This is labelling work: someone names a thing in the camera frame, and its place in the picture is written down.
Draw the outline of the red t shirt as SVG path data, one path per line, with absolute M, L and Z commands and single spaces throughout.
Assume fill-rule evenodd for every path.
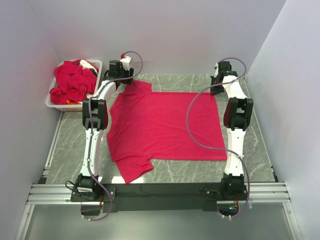
M 227 159 L 216 99 L 209 93 L 160 92 L 134 81 L 110 108 L 106 139 L 125 183 L 153 169 L 152 160 Z

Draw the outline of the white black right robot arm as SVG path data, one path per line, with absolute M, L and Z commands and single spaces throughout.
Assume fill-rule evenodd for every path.
M 227 130 L 227 160 L 219 187 L 221 197 L 226 200 L 248 193 L 245 186 L 248 171 L 243 161 L 243 149 L 254 105 L 253 99 L 244 93 L 239 83 L 244 75 L 238 75 L 232 69 L 230 59 L 224 58 L 215 64 L 209 90 L 212 96 L 226 93 L 228 97 L 223 116 L 223 125 Z

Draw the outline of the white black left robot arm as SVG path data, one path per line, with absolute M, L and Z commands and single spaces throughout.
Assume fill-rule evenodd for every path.
M 88 201 L 96 200 L 100 195 L 97 186 L 99 179 L 100 146 L 109 116 L 107 102 L 116 92 L 120 84 L 131 84 L 134 69 L 132 58 L 122 56 L 120 60 L 111 60 L 109 70 L 104 74 L 100 87 L 95 93 L 82 102 L 82 124 L 85 128 L 85 150 L 82 167 L 73 192 L 82 192 Z

